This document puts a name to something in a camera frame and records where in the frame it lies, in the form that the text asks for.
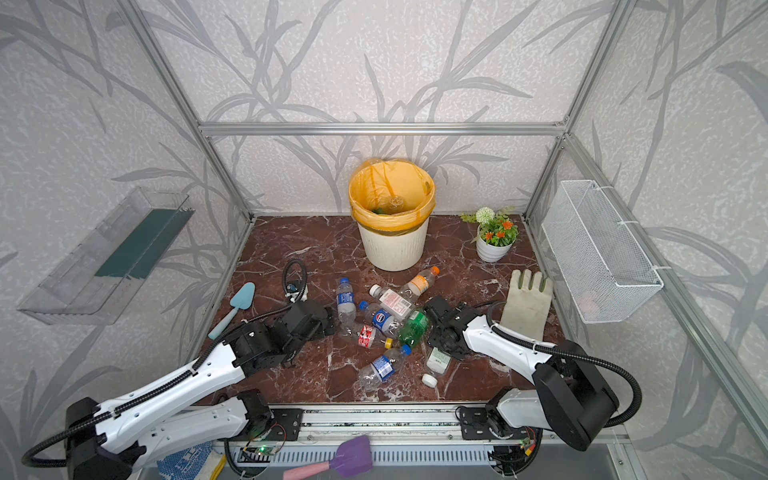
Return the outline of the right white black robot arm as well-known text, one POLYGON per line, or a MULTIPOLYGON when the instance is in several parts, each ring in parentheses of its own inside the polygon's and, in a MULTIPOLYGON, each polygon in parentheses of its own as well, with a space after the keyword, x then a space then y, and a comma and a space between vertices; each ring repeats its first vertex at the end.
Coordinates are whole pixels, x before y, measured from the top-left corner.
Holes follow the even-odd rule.
POLYGON ((604 429, 625 423, 642 405, 642 389, 624 368, 588 355, 572 341, 537 341, 502 326, 487 311, 441 296, 424 311, 434 323, 430 346, 455 360, 485 355, 524 377, 532 389, 501 389, 484 408, 461 408, 464 439, 539 437, 550 431, 571 448, 586 450, 604 429))

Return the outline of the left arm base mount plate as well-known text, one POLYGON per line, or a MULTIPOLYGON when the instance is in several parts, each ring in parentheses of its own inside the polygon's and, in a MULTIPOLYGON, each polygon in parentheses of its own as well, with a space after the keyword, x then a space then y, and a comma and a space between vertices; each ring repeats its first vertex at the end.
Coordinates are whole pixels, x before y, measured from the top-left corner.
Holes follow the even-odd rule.
POLYGON ((294 442, 298 440, 304 411, 300 408, 278 408, 271 417, 247 426, 237 440, 253 442, 294 442))

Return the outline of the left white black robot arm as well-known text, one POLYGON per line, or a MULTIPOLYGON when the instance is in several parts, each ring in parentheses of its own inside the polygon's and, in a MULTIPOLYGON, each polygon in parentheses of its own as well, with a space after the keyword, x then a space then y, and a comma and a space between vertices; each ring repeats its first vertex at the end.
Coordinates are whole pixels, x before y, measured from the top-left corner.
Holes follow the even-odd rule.
POLYGON ((101 403, 86 397, 66 412, 66 428, 29 448, 29 468, 64 468, 71 479, 126 479, 168 455, 213 440, 267 434, 276 421, 259 390, 205 408, 196 402, 293 360, 303 346, 334 332, 330 308, 297 301, 266 325, 229 327, 195 360, 128 394, 101 403))

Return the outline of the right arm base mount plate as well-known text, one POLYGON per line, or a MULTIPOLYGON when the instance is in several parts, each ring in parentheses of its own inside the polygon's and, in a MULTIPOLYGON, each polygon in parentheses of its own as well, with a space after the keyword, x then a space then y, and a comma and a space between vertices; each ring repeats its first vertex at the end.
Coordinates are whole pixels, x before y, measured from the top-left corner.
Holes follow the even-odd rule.
POLYGON ((454 413, 463 440, 505 440, 513 435, 513 430, 485 407, 460 405, 454 413))

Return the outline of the white green label bottle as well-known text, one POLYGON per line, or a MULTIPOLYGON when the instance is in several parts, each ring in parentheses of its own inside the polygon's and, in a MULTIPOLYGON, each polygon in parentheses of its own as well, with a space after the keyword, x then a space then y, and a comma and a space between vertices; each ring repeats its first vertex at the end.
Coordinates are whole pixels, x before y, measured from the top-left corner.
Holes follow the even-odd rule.
POLYGON ((451 363, 451 357, 433 348, 426 360, 425 373, 422 382, 430 388, 436 388, 439 378, 446 372, 451 363))

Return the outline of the clear unlabelled bottle white cap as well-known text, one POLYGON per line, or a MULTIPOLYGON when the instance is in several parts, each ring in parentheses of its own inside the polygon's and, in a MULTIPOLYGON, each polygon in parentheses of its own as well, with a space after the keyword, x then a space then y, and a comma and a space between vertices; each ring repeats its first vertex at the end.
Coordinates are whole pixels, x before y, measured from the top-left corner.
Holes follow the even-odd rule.
POLYGON ((387 215, 394 215, 408 210, 406 199, 400 195, 391 195, 382 201, 381 211, 387 215))

